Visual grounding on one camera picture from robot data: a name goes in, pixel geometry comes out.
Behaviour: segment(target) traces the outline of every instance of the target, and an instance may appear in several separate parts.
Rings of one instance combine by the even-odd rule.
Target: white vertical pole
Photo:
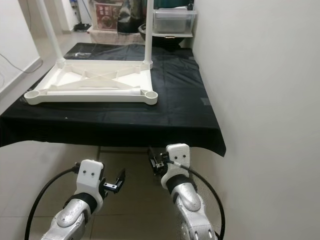
[[[48,38],[54,48],[54,51],[56,54],[56,63],[59,68],[63,68],[66,60],[64,59],[64,56],[62,55],[61,49],[59,47],[59,43],[58,43],[54,28],[51,24],[50,17],[45,5],[45,0],[36,0],[36,3],[40,10],[40,15],[44,24],[46,34],[48,35]]]
[[[145,48],[144,48],[144,63],[149,64],[152,68],[152,33],[154,22],[154,0],[147,0],[146,5],[146,21],[145,21]]]

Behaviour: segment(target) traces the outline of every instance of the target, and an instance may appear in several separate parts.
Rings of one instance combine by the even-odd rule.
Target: transparent storage container
[[[153,11],[153,35],[163,37],[192,37],[196,11],[167,8]]]

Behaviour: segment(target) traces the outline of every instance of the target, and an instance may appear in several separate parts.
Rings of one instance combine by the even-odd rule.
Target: white plastic stand
[[[24,97],[31,105],[42,102],[142,102],[154,105],[150,69],[153,62],[154,0],[147,1],[144,61],[64,59],[44,0],[36,0],[47,35],[57,56],[55,66]]]

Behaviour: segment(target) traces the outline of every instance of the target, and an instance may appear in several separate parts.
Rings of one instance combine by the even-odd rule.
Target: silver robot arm
[[[80,240],[92,214],[98,212],[108,191],[118,193],[125,181],[122,170],[115,184],[102,177],[104,165],[94,160],[83,160],[76,179],[76,191],[51,222],[41,240]]]
[[[166,159],[190,167],[189,146],[182,143],[168,145],[166,153],[161,154],[161,163],[157,162],[153,152],[149,152],[149,161],[154,174],[162,176],[161,185],[169,191],[173,203],[183,218],[181,223],[182,239],[218,240],[214,228],[206,216],[206,205],[197,193],[194,181],[189,178],[189,172],[174,164],[168,164],[166,168]]]

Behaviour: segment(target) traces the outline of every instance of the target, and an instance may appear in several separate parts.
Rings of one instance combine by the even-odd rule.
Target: table
[[[77,43],[66,59],[144,59],[144,46]],[[23,96],[0,116],[0,146],[20,141],[106,147],[165,147],[185,143],[220,156],[226,145],[192,50],[152,48],[153,90],[158,103],[46,102],[29,105]]]

